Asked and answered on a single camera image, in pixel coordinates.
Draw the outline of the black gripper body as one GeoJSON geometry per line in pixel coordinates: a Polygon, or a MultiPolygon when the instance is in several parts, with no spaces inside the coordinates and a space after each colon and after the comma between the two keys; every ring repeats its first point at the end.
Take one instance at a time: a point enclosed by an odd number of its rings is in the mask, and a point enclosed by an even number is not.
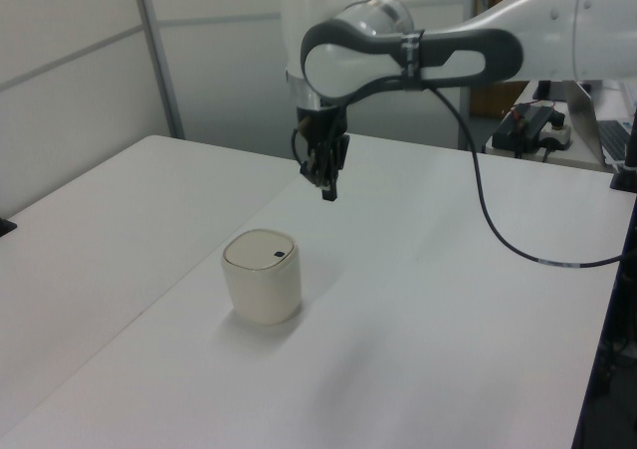
{"type": "Polygon", "coordinates": [[[347,131],[346,110],[343,107],[327,107],[319,110],[297,108],[300,133],[309,146],[334,143],[347,131]]]}

